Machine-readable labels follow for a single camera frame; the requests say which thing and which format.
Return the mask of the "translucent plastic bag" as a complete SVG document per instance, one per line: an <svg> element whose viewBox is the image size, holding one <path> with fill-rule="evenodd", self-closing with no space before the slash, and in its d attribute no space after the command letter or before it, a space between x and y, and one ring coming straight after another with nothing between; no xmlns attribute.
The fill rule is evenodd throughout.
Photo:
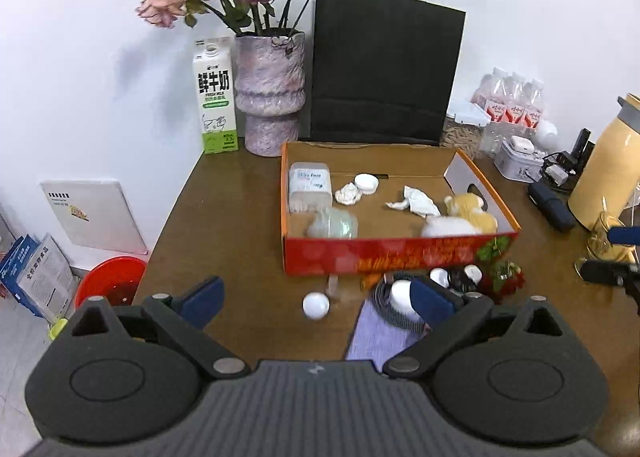
<svg viewBox="0 0 640 457"><path fill-rule="evenodd" d="M306 236L316 239L355 239L358 231L355 215L341 209L323 208L314 214Z"/></svg>

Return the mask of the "purple knitted cloth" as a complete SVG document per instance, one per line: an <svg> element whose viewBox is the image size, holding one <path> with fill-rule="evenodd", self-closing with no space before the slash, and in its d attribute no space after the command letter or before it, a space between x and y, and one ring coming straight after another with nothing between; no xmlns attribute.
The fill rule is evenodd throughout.
<svg viewBox="0 0 640 457"><path fill-rule="evenodd" d="M384 319L375 308L374 302L363 302L358 315L352 339L347 347L346 361L370 361L376 370L422 339L431 328L420 323L419 330L397 327Z"/></svg>

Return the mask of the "water bottle left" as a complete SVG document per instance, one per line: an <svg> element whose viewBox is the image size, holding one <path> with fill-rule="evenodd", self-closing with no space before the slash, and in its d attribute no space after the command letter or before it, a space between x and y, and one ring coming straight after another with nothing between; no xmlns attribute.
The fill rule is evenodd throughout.
<svg viewBox="0 0 640 457"><path fill-rule="evenodd" d="M507 76L506 71L495 67L491 74L480 81L480 86L472 97L472 102L488 114L491 122L499 122L508 109Z"/></svg>

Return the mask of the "green white milk carton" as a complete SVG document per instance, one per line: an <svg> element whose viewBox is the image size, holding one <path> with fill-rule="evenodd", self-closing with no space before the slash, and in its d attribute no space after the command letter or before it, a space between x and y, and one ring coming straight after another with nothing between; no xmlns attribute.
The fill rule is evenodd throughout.
<svg viewBox="0 0 640 457"><path fill-rule="evenodd" d="M192 61L205 154L237 151L231 36L198 41Z"/></svg>

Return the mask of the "white earbuds case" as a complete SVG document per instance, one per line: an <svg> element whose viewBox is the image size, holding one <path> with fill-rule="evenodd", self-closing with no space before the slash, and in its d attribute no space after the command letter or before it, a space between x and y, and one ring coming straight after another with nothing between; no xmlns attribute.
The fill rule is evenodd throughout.
<svg viewBox="0 0 640 457"><path fill-rule="evenodd" d="M514 151L520 154L533 154L535 152L534 144L526 137L512 135L510 137L510 145Z"/></svg>

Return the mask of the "white metal tin box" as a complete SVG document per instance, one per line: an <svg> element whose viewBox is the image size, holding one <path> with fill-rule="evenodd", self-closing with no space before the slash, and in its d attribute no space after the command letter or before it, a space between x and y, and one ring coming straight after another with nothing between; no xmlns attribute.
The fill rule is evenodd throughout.
<svg viewBox="0 0 640 457"><path fill-rule="evenodd" d="M533 154L516 151L504 138L494 159L494 165L507 180L533 183L541 178L544 157L537 151Z"/></svg>

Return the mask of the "small crumpled paper ball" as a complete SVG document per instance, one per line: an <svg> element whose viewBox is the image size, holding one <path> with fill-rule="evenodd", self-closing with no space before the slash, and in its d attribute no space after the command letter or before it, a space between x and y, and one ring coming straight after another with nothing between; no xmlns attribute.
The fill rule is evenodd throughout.
<svg viewBox="0 0 640 457"><path fill-rule="evenodd" d="M334 194L335 201L342 206L353 206L361 197L362 192L355 183L346 184Z"/></svg>

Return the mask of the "blue white paper box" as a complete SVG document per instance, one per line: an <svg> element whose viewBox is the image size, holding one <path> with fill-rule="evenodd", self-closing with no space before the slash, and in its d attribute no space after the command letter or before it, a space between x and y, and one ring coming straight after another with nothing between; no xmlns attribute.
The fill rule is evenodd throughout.
<svg viewBox="0 0 640 457"><path fill-rule="evenodd" d="M18 304L55 324L75 298L78 280L49 234L41 241L26 235L15 240L3 258L1 284Z"/></svg>

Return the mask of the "red orange cardboard box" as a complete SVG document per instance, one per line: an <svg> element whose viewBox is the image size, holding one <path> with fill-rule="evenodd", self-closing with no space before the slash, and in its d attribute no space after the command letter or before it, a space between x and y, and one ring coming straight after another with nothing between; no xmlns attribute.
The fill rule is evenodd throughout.
<svg viewBox="0 0 640 457"><path fill-rule="evenodd" d="M307 235L314 217L288 209L290 169L296 162L322 163L333 188L360 173L378 178L371 196L348 207L358 221L354 239L316 239ZM480 168L460 149L425 145L287 143L281 157L281 238L283 269L290 276L383 273L468 264L502 255L521 232L511 210ZM446 197L476 189L497 220L494 235L424 238L423 218L389 205L405 187L425 192L437 206Z"/></svg>

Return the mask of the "pink marbled ceramic vase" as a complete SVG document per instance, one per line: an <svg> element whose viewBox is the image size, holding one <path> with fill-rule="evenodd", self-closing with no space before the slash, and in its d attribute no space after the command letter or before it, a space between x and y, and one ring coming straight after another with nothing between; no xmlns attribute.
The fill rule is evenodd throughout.
<svg viewBox="0 0 640 457"><path fill-rule="evenodd" d="M278 157L295 142L306 102L305 35L242 35L235 40L235 104L245 114L246 149Z"/></svg>

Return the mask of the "red plastic bucket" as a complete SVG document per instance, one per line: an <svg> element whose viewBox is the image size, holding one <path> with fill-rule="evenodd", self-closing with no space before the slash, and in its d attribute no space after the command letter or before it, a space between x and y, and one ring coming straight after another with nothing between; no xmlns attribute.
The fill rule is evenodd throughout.
<svg viewBox="0 0 640 457"><path fill-rule="evenodd" d="M111 305L130 305L145 269L145 261L134 257L116 257L102 262L82 278L75 295L76 309L93 295L101 295Z"/></svg>

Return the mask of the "crumpled white tissue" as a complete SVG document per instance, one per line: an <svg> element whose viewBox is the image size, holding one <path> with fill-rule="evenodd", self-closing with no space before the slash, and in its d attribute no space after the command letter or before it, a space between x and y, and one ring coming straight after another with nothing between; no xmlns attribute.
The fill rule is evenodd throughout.
<svg viewBox="0 0 640 457"><path fill-rule="evenodd" d="M436 203L419 188L405 186L402 199L398 202L386 202L388 209L397 211L409 210L420 217L439 216L440 211Z"/></svg>

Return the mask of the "white round speaker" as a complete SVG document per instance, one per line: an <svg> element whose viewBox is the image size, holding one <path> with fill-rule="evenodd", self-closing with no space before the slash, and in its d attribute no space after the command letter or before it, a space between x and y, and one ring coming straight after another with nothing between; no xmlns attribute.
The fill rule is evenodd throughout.
<svg viewBox="0 0 640 457"><path fill-rule="evenodd" d="M539 150L552 151L559 142L559 132L549 120L541 119L535 128L533 143Z"/></svg>

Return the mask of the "white round jar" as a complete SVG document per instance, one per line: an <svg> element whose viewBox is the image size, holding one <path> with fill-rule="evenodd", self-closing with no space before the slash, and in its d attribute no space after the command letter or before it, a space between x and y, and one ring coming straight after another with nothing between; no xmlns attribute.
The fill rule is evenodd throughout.
<svg viewBox="0 0 640 457"><path fill-rule="evenodd" d="M399 314L406 321L411 321L415 324L422 324L423 319L416 313L411 305L411 281L408 279L399 279L394 281L392 287L390 287L390 307Z"/></svg>

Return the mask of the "white round lid left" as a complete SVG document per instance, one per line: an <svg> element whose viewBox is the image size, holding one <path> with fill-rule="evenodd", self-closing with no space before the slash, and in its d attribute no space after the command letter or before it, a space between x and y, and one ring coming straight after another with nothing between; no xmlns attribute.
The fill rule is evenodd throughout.
<svg viewBox="0 0 640 457"><path fill-rule="evenodd" d="M304 315L312 321L318 321L329 314L330 299L321 292L310 292L304 296L302 309Z"/></svg>

